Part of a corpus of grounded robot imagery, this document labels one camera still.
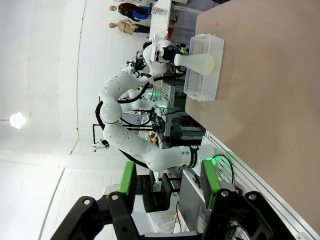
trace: metal rack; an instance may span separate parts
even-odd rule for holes
[[[186,106],[186,94],[184,93],[184,80],[167,80],[162,81],[161,89],[154,87],[154,96],[158,100],[165,99],[167,101],[167,109],[165,109],[165,113],[174,112],[174,110],[182,110],[185,109]],[[188,116],[189,115],[185,111],[175,112],[169,115],[166,115],[165,121],[165,129],[163,135],[166,137],[171,137],[173,139],[202,139],[202,136],[205,135],[206,130],[200,127],[194,126],[174,126],[172,125],[179,124],[179,117]]]

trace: black cable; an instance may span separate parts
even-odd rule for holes
[[[151,100],[154,97],[154,90],[155,90],[155,86],[152,87],[152,94],[151,94]]]
[[[234,167],[233,167],[231,161],[230,161],[229,158],[227,158],[226,155],[224,155],[224,154],[214,155],[214,156],[211,158],[211,160],[212,160],[212,159],[215,159],[216,157],[223,157],[223,158],[225,158],[225,159],[228,161],[228,163],[229,163],[229,165],[230,165],[230,168],[231,168],[231,183],[234,184],[234,182],[235,182],[235,172],[234,172]]]
[[[183,140],[183,139],[189,139],[189,138],[193,138],[193,140],[195,140],[195,138],[194,138],[193,136],[187,136],[187,137],[181,138],[181,140]]]
[[[185,110],[185,109],[181,109],[181,110],[174,111],[174,112],[169,112],[169,113],[163,114],[162,116],[166,116],[166,115],[170,115],[170,114],[179,113],[179,112],[182,112],[182,111],[184,111],[184,110]]]
[[[170,40],[170,42],[177,43],[177,44],[188,44],[188,45],[190,45],[190,42],[171,41],[171,40]]]
[[[142,97],[142,95],[146,92],[147,88],[149,87],[150,83],[147,82],[144,87],[142,88],[142,90],[140,91],[140,93],[134,97],[134,98],[131,98],[129,100],[118,100],[118,103],[119,104],[129,104],[129,103],[133,103],[134,101],[140,99]]]
[[[170,62],[163,62],[163,61],[156,61],[157,63],[160,63],[160,64],[169,64]]]
[[[137,125],[137,124],[133,124],[131,122],[127,122],[122,117],[120,119],[121,119],[121,121],[124,121],[126,124],[130,125],[130,127],[143,127],[143,126],[147,125],[148,123],[150,123],[150,121],[151,121],[151,118],[149,117],[149,120],[147,122]]]
[[[164,138],[165,138],[165,135],[163,135],[163,138],[162,138],[161,141],[158,143],[158,146],[160,145],[160,143],[163,142]]]
[[[179,203],[179,201],[176,202],[175,211],[176,211],[176,217],[178,218],[178,221],[179,221],[180,233],[181,233],[182,232],[182,228],[181,228],[181,223],[180,223],[180,219],[179,219],[179,216],[178,216],[178,203]]]
[[[164,113],[162,112],[162,109],[161,109],[161,108],[158,107],[158,109],[160,109],[160,112],[161,112],[160,118],[162,118],[162,116],[163,116]]]
[[[102,130],[105,129],[105,124],[104,124],[104,122],[101,120],[101,117],[100,117],[100,109],[101,109],[101,107],[102,107],[103,104],[104,104],[104,102],[103,102],[103,101],[100,101],[100,102],[98,103],[98,105],[96,106],[96,108],[95,108],[95,118],[96,118],[96,120],[98,121],[98,123],[99,123],[100,127],[102,128]]]
[[[177,218],[178,218],[178,216],[176,216],[176,218],[175,218],[175,220],[174,220],[173,229],[172,229],[172,232],[170,232],[170,234],[173,234],[174,231],[175,231],[175,226],[176,226]]]
[[[128,154],[128,153],[126,153],[126,152],[124,152],[122,150],[120,150],[120,152],[122,152],[123,155],[125,155],[130,161],[134,162],[135,164],[137,164],[137,165],[139,165],[139,166],[141,166],[143,168],[149,169],[147,164],[145,164],[144,162],[141,162],[141,161],[135,159],[133,156],[131,156],[130,154]]]
[[[183,72],[182,74],[175,74],[172,76],[158,76],[156,78],[154,78],[153,80],[156,81],[160,81],[160,80],[165,80],[165,79],[172,79],[172,78],[178,78],[178,77],[182,77],[183,75],[185,75],[186,72]],[[142,95],[146,92],[147,88],[149,87],[150,83],[147,82],[143,89],[140,91],[140,93],[138,94],[138,96],[130,99],[130,100],[118,100],[119,104],[129,104],[129,103],[133,103],[134,101],[140,99],[142,97]]]
[[[172,110],[172,111],[177,111],[177,109],[171,109],[171,108],[166,108],[166,107],[162,107],[162,106],[156,106],[156,108],[158,109],[167,109],[167,110]]]

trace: white wall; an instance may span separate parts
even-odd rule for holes
[[[62,171],[0,162],[0,239],[38,239]]]
[[[117,11],[109,10],[112,0],[87,0],[79,52],[78,71],[78,126],[80,138],[92,139],[92,124],[97,123],[95,109],[99,90],[103,84],[120,71],[126,60],[136,56],[147,34],[132,36],[110,29],[110,22],[125,19]],[[150,25],[150,21],[139,24]]]
[[[0,149],[70,152],[78,138],[77,67],[85,0],[0,2],[0,118],[22,112],[16,130],[0,124]]]
[[[127,161],[128,159],[122,157],[120,153],[113,154],[112,152],[109,152],[108,154],[101,153],[100,155],[94,155],[94,153],[92,155],[68,155],[32,153],[0,149],[0,162],[28,164],[43,167],[122,171]]]

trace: table surface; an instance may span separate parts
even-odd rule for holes
[[[161,31],[167,31],[169,27],[170,20],[170,9],[171,9],[172,0],[158,0],[154,7],[167,9],[167,15],[151,15],[151,24],[150,24],[150,35],[149,41],[152,41],[154,38],[154,34]]]
[[[320,1],[234,0],[200,14],[224,39],[214,101],[185,111],[320,233]]]

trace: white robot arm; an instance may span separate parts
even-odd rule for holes
[[[100,90],[99,95],[103,101],[100,108],[100,116],[105,123],[103,137],[109,144],[121,151],[133,157],[141,158],[152,171],[161,172],[172,167],[189,166],[194,168],[195,172],[200,175],[201,159],[212,157],[215,153],[212,145],[175,146],[169,149],[160,149],[126,129],[119,122],[124,112],[137,108],[151,109],[151,107],[163,104],[162,102],[154,101],[138,101],[135,104],[118,103],[118,99],[128,90],[136,89],[147,82],[152,82],[155,77],[163,75],[167,71],[168,65],[166,63],[152,61],[150,57],[145,58],[150,67],[149,74],[137,78],[132,73],[132,70],[122,68]]]

